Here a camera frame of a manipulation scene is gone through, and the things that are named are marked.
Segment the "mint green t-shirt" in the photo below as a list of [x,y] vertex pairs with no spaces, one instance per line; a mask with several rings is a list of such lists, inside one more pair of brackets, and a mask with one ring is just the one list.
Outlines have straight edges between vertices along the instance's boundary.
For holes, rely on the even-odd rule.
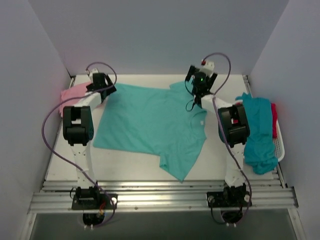
[[105,105],[93,146],[160,157],[159,167],[182,182],[207,139],[207,112],[177,82],[169,89],[116,84]]

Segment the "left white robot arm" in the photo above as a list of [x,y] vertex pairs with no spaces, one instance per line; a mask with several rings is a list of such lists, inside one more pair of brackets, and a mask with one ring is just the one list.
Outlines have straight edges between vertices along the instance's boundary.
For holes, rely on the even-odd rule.
[[62,130],[76,165],[76,201],[83,202],[90,210],[95,210],[100,206],[101,194],[91,158],[91,141],[95,134],[92,111],[117,90],[105,73],[90,73],[89,78],[90,84],[86,87],[84,97],[63,108]]

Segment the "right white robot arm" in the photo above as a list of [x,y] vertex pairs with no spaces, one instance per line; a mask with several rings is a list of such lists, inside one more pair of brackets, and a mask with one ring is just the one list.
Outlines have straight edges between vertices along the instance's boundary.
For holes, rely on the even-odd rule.
[[198,106],[215,114],[218,121],[218,135],[226,145],[229,154],[226,157],[224,182],[229,188],[238,188],[245,184],[244,148],[250,135],[250,128],[241,101],[226,102],[211,92],[218,74],[214,72],[214,63],[205,62],[201,67],[191,65],[185,82],[192,85],[193,106]]

